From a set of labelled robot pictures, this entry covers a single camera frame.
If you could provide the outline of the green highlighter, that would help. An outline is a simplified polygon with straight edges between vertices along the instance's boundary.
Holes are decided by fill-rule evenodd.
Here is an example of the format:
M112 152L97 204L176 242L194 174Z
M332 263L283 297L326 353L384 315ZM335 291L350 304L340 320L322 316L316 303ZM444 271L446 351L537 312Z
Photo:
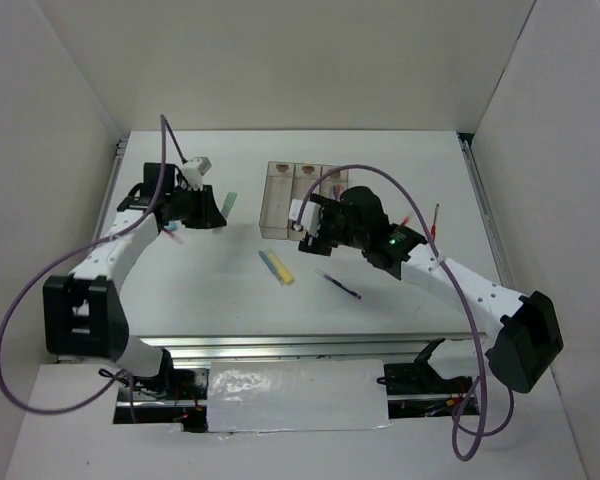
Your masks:
M228 192L227 193L227 195L224 199L224 202L223 202L222 209L221 209L221 213L225 218L227 218L230 215L231 210L233 209L233 206L234 206L236 200L237 200L236 192Z

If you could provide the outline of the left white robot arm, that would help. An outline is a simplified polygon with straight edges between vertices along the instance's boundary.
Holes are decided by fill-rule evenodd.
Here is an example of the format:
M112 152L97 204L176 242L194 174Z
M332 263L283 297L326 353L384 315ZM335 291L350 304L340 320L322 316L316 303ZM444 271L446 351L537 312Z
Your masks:
M49 353L107 360L141 380L152 397L173 394L178 376L170 353L131 334L119 292L143 251L170 222L197 230L226 226L212 187L203 182L210 167L206 157L181 167L145 163L142 182L118 205L104 243L68 275L45 281Z

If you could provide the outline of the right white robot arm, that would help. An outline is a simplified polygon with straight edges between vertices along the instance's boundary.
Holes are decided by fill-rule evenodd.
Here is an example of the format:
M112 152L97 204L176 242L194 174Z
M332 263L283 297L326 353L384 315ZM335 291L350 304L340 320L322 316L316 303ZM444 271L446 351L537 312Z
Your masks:
M525 296L434 253L417 231L390 222L367 187L352 187L339 199L311 195L292 201L289 219L305 232L299 249L328 256L346 246L361 251L373 267L404 280L459 310L471 312L483 335L487 372L517 393L528 393L564 343L552 300Z

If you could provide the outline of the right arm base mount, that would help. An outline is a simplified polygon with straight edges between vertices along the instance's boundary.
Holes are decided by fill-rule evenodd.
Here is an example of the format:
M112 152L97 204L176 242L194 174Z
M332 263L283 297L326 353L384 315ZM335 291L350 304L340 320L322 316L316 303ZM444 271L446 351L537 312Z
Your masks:
M472 384L471 377L443 379L429 364L432 354L443 342L443 338L429 342L411 363L385 364L384 375L377 378L376 383L383 385L389 396L466 393Z

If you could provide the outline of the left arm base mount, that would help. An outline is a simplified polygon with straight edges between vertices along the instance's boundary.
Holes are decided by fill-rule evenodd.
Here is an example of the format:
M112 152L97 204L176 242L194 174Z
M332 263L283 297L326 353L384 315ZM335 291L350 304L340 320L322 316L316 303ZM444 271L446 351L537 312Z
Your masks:
M208 431L208 368L174 368L155 378L121 376L113 423L170 424L184 432Z

